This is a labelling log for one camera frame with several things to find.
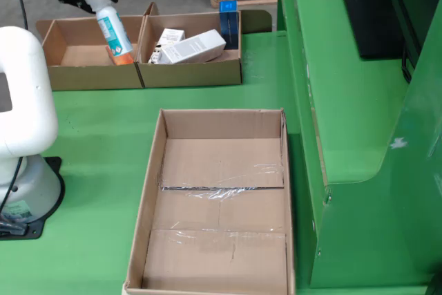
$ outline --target green workbench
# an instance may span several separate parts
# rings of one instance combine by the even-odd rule
[[[299,134],[285,32],[245,35],[244,84],[54,93],[66,195],[39,240],[2,242],[2,294],[121,294],[160,108],[284,108]]]

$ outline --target blue packaging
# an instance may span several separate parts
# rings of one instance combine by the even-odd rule
[[[225,50],[238,49],[238,4],[236,0],[220,2],[221,36],[226,41]]]

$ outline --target spray bottle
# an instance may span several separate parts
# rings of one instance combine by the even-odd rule
[[[108,43],[113,61],[116,64],[123,64],[121,60],[128,58],[128,61],[124,61],[125,64],[133,62],[131,56],[132,43],[127,37],[118,12],[111,6],[111,0],[86,0],[86,2],[97,14],[99,27],[102,29],[104,38]]]

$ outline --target open cardboard box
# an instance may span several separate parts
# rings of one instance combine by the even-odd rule
[[[167,86],[217,86],[241,84],[241,34],[238,50],[204,64],[147,64],[164,28],[182,29],[186,37],[211,29],[220,31],[218,12],[158,15],[151,3],[144,15],[122,16],[133,42],[134,64],[115,66],[106,52],[106,40],[96,18],[56,19],[37,22],[44,38],[50,82],[54,91],[152,88]],[[271,31],[271,15],[264,10],[240,12],[242,33]]]
[[[222,86],[241,84],[241,12],[239,14],[239,48],[203,64],[147,64],[165,28],[184,30],[186,38],[208,30],[220,33],[218,12],[185,15],[149,15],[144,23],[137,54],[137,65],[146,87]]]
[[[123,294],[295,294],[279,110],[160,111]]]
[[[136,56],[146,15],[157,14],[151,3],[143,15],[121,16]],[[39,34],[54,91],[143,88],[135,64],[115,66],[95,16],[38,21]]]

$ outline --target white product box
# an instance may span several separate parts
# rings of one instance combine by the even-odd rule
[[[186,39],[186,35],[184,34],[184,30],[178,29],[164,29],[158,43],[155,47],[155,50],[152,52],[151,58],[148,61],[148,64],[157,64],[158,59],[160,58],[161,49],[166,46],[173,45],[179,41]]]
[[[219,57],[226,41],[215,29],[163,48],[159,64],[195,64]]]
[[[184,30],[166,28],[163,30],[163,33],[161,34],[158,44],[161,46],[165,46],[167,44],[175,44],[179,41],[182,41],[183,39],[186,39]]]

